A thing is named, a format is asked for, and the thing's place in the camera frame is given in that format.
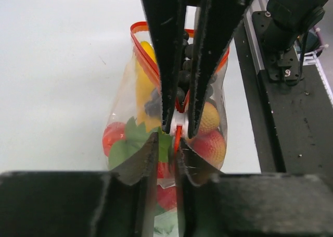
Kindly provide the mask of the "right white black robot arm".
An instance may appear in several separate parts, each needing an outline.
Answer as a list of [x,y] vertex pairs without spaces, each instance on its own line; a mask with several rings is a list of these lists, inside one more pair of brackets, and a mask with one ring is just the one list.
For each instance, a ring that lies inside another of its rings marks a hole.
[[[159,67],[164,132],[171,132],[187,7],[196,6],[200,10],[189,82],[187,135],[192,138],[199,129],[208,83],[253,1],[141,0]],[[269,0],[267,11],[272,23],[265,43],[275,51],[288,49],[298,35],[322,19],[327,1]]]

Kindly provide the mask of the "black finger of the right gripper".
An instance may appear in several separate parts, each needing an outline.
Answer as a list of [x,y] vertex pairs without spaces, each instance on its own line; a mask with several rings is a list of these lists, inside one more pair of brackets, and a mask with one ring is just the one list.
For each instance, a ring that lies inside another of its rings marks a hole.
[[197,135],[209,81],[253,0],[188,0],[199,9],[188,104],[188,137]]

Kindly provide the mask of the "yellow banana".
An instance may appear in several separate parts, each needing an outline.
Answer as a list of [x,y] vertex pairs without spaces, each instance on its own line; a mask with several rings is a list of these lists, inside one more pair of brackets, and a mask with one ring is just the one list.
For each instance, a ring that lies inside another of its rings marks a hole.
[[144,54],[135,62],[135,96],[137,124],[143,123],[149,132],[161,126],[161,95],[159,91],[159,69],[151,44],[141,41]]

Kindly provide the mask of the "clear zip bag red zipper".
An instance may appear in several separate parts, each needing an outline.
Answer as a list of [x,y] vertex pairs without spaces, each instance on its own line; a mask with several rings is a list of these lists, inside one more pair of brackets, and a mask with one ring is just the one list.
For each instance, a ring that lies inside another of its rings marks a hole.
[[[127,122],[131,117],[134,118],[137,117],[136,96],[135,96],[135,86],[136,86],[135,62],[138,59],[138,55],[144,54],[143,48],[140,46],[140,42],[147,41],[151,44],[151,46],[152,42],[149,35],[148,24],[145,21],[140,21],[132,24],[130,32],[131,32],[131,40],[133,43],[132,58],[124,69],[122,81],[118,89],[117,95],[115,97],[115,101],[113,103],[113,107],[110,113],[107,126],[114,121]],[[222,60],[220,61],[220,64],[217,67],[217,70],[215,71],[214,75],[209,81],[207,87],[207,95],[205,99],[205,102],[208,99],[212,99],[213,101],[215,101],[216,108],[218,110],[220,118],[219,131],[221,132],[222,136],[224,137],[224,140],[226,141],[226,149],[227,149],[227,116],[224,103],[223,82],[227,70],[227,65],[228,65],[228,53],[225,53]],[[171,178],[165,180],[157,178],[156,216],[174,208],[176,209],[176,188],[173,175],[171,174]]]

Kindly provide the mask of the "dark purple grape bunch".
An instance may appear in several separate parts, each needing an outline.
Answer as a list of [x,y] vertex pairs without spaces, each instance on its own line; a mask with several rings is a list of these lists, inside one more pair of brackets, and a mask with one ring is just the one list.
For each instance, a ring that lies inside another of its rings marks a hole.
[[[182,67],[179,72],[179,82],[177,85],[177,98],[180,104],[185,101],[185,96],[189,91],[189,79],[190,79],[190,65],[191,65],[191,53],[193,45],[188,43],[190,36],[187,31],[184,31],[183,39],[183,60]],[[205,102],[202,123],[217,125],[220,122],[219,113],[216,108],[215,101],[208,99]]]

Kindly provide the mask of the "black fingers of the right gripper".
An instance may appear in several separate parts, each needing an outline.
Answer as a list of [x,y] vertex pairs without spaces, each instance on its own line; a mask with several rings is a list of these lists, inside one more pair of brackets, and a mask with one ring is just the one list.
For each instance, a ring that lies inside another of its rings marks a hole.
[[170,131],[180,70],[187,0],[141,0],[160,73],[162,129]]

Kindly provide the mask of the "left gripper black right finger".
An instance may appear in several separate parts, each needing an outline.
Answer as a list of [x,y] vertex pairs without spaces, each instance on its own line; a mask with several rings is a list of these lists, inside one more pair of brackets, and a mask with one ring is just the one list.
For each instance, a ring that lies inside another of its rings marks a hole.
[[325,177],[225,174],[181,140],[175,180],[180,236],[332,236]]

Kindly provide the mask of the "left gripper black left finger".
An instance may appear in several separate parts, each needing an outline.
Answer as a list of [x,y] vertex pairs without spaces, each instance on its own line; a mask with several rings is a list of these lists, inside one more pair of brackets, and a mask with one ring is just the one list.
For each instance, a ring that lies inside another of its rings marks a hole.
[[158,133],[111,171],[1,174],[1,236],[153,236]]

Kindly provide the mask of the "red cherry bunch with leaf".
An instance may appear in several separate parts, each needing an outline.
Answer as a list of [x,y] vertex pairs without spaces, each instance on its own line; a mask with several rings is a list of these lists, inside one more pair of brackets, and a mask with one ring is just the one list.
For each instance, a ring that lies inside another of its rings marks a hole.
[[[159,133],[158,179],[171,178],[169,173],[169,151],[172,151],[172,137],[160,129],[160,100],[149,99],[136,118],[127,122],[114,121],[103,134],[102,146],[108,157],[110,169],[118,166],[137,152],[153,132]],[[211,165],[220,169],[226,154],[226,141],[219,131],[220,118],[216,107],[206,102],[199,132],[187,144]]]

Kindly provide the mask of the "green white lettuce head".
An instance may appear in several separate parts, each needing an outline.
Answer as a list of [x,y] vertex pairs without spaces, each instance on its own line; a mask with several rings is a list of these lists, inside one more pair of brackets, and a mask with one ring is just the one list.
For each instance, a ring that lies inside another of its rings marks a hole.
[[153,237],[179,237],[177,210],[171,209],[155,216]]

